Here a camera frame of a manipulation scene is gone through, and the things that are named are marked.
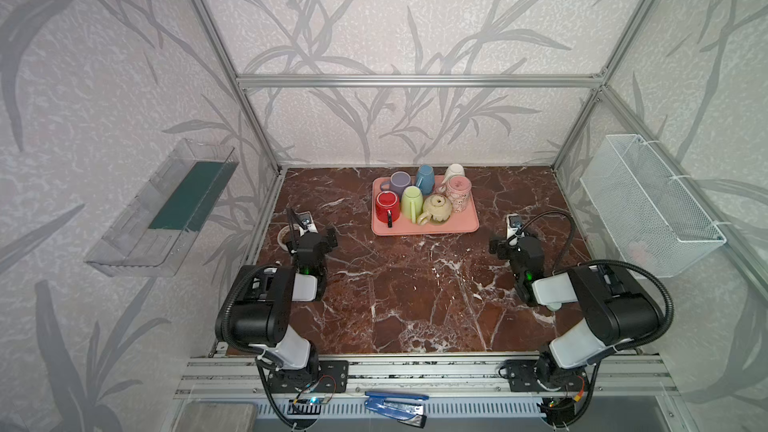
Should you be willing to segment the pink patterned mug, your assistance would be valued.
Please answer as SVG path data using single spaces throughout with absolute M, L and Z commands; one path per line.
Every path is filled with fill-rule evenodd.
M 438 194 L 444 195 L 452 204 L 455 213 L 463 212 L 471 198 L 472 183 L 465 176 L 453 176 L 444 179 L 436 189 Z

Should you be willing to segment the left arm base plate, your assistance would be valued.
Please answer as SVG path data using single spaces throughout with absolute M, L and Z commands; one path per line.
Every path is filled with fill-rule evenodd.
M 298 393 L 307 389 L 326 394 L 344 393 L 349 367 L 346 360 L 320 360 L 300 370 L 270 371 L 267 383 L 272 393 Z

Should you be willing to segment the light green mug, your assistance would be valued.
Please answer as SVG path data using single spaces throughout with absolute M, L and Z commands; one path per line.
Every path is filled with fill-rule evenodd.
M 401 214 L 414 224 L 419 223 L 424 197 L 421 190 L 414 185 L 404 189 L 401 195 Z

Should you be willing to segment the white mug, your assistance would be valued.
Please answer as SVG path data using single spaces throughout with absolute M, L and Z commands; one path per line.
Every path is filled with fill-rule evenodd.
M 465 169 L 461 164 L 454 163 L 447 167 L 444 173 L 444 182 L 450 181 L 453 177 L 465 177 Z

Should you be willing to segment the red mug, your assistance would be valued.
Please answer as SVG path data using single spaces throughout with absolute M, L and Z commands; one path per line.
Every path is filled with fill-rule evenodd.
M 375 197 L 375 216 L 379 222 L 392 228 L 400 217 L 400 198 L 389 190 L 379 192 Z

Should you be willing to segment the purple mug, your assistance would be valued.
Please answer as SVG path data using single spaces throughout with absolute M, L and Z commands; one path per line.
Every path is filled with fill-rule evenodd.
M 380 190 L 390 191 L 401 197 L 403 192 L 411 185 L 411 176 L 405 171 L 397 171 L 380 184 Z

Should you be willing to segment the pink tray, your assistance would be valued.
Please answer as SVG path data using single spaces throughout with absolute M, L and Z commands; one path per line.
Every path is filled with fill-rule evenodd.
M 464 234 L 478 230 L 480 224 L 474 202 L 470 196 L 467 208 L 460 213 L 453 213 L 446 222 L 430 221 L 424 225 L 412 223 L 407 218 L 399 218 L 389 228 L 386 222 L 380 221 L 375 212 L 376 196 L 380 192 L 380 185 L 387 181 L 387 177 L 376 178 L 371 185 L 372 205 L 370 225 L 372 232 L 377 236 L 411 236 L 411 235 L 440 235 L 440 234 Z

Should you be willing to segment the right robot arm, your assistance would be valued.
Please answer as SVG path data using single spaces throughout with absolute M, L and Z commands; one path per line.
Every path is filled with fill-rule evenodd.
M 672 325 L 671 294 L 635 264 L 596 259 L 546 276 L 540 241 L 525 235 L 494 237 L 489 252 L 509 264 L 525 305 L 557 310 L 576 303 L 581 310 L 583 318 L 549 342 L 528 368 L 531 379 L 545 390 L 557 391 L 587 366 L 656 341 Z

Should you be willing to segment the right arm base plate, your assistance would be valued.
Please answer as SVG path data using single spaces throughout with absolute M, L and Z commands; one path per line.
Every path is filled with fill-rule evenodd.
M 574 393 L 585 389 L 588 381 L 584 368 L 562 369 L 544 359 L 506 360 L 497 375 L 512 392 Z

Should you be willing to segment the blue mug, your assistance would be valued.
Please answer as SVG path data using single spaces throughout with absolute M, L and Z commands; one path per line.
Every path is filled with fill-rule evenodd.
M 429 196 L 433 193 L 435 187 L 435 173 L 430 165 L 421 165 L 417 171 L 414 185 L 421 191 L 423 196 Z

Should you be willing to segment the clear plastic wall bin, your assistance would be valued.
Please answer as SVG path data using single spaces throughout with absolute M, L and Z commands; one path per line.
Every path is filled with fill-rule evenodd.
M 108 277 L 176 275 L 238 165 L 233 146 L 180 140 L 84 262 Z

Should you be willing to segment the blue stapler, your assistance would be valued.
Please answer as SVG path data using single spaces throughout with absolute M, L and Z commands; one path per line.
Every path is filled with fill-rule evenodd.
M 398 423 L 423 429 L 427 421 L 427 395 L 384 391 L 367 391 L 365 408 Z

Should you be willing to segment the tape roll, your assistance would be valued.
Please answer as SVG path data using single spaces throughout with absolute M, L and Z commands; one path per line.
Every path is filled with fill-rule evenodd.
M 287 252 L 290 251 L 290 246 L 293 242 L 294 232 L 295 232 L 295 229 L 292 226 L 285 226 L 279 231 L 276 240 L 279 247 L 282 250 Z

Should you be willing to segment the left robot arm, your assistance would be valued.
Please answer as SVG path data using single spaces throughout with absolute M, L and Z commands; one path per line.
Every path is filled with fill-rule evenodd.
M 316 346 L 290 325 L 295 302 L 319 302 L 327 287 L 326 255 L 338 246 L 336 230 L 307 232 L 289 242 L 292 262 L 240 269 L 218 313 L 219 342 L 255 357 L 263 372 L 289 387 L 320 379 Z

